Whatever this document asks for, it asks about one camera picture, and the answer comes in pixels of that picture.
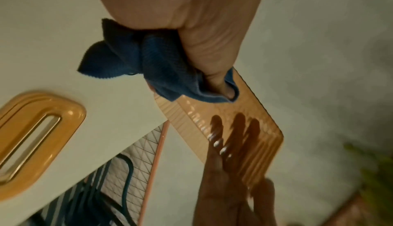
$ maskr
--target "cloth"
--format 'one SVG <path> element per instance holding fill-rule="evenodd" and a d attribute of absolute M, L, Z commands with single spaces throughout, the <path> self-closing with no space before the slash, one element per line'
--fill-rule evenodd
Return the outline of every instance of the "cloth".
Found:
<path fill-rule="evenodd" d="M 225 82 L 235 90 L 232 100 L 207 90 L 201 71 L 193 68 L 176 30 L 133 30 L 110 19 L 102 20 L 104 40 L 85 53 L 78 71 L 96 78 L 143 74 L 155 91 L 170 101 L 181 95 L 210 103 L 234 102 L 239 89 L 233 70 Z"/>

